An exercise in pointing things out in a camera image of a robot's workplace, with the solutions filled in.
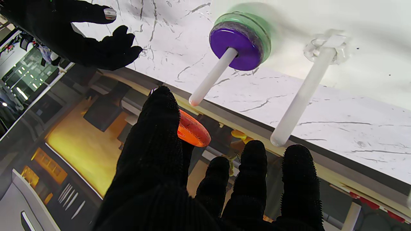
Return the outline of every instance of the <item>hand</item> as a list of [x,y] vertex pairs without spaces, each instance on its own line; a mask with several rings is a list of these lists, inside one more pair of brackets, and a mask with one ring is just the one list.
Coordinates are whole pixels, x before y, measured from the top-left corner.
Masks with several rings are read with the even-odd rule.
[[1,13],[17,27],[71,62],[115,70],[134,62],[143,50],[132,46],[134,35],[120,26],[98,42],[76,33],[71,22],[108,24],[115,11],[108,6],[77,0],[3,0]]
[[194,199],[186,190],[193,146],[178,138],[177,102],[160,86],[145,102],[117,163],[94,230],[323,230],[319,180],[308,150],[291,146],[283,160],[282,216],[263,221],[267,157],[260,141],[241,155],[233,193],[222,213],[229,162],[214,158]]

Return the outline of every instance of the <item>red item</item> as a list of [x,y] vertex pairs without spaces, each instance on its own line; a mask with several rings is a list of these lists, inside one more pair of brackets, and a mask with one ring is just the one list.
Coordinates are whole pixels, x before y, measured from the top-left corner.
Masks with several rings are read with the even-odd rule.
[[180,139],[197,147],[206,147],[211,142],[207,129],[189,114],[180,110],[180,124],[177,135]]
[[377,204],[375,204],[374,202],[371,202],[371,201],[369,201],[369,200],[367,200],[367,199],[365,199],[365,198],[363,198],[363,197],[360,197],[360,201],[363,202],[363,203],[365,203],[365,204],[367,204],[370,208],[372,208],[372,209],[374,209],[374,210],[380,208],[379,205],[377,205]]
[[359,195],[357,195],[357,194],[355,194],[355,193],[353,193],[353,192],[350,192],[350,196],[351,196],[353,199],[359,199],[359,198],[360,198]]
[[400,216],[398,216],[398,215],[396,215],[396,214],[394,214],[394,213],[392,213],[392,212],[390,212],[390,211],[388,211],[388,215],[389,215],[391,218],[396,219],[397,221],[399,221],[399,222],[401,222],[401,223],[404,223],[404,221],[405,221],[404,218],[402,218],[402,217],[400,217]]

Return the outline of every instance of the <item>orange ring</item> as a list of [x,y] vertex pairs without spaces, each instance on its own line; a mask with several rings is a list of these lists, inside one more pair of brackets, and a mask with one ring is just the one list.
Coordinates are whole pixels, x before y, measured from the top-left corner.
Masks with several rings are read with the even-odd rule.
[[178,137],[197,147],[208,146],[211,142],[211,137],[207,129],[181,109],[180,115],[180,124],[177,131]]

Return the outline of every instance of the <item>white peg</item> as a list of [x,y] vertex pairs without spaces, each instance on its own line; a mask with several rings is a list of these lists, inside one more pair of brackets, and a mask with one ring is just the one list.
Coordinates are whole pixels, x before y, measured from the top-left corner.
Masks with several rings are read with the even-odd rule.
[[283,146],[289,139],[291,132],[297,125],[308,102],[319,86],[321,79],[324,77],[328,66],[331,64],[336,54],[337,52],[335,48],[322,47],[320,49],[320,54],[317,57],[317,60],[271,135],[271,143],[275,146]]
[[198,106],[200,102],[204,99],[207,93],[210,91],[212,86],[217,82],[218,78],[223,74],[223,72],[228,68],[234,58],[237,56],[238,52],[229,47],[214,68],[210,71],[207,77],[201,82],[200,86],[194,91],[194,93],[188,99],[191,106]]

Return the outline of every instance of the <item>purple ring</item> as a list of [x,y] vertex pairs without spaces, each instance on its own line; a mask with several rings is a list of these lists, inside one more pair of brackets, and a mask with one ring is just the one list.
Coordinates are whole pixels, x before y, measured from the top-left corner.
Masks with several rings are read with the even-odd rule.
[[262,51],[241,32],[231,28],[218,28],[210,33],[210,46],[214,54],[221,58],[227,48],[232,47],[238,56],[229,65],[239,71],[251,71],[261,64]]

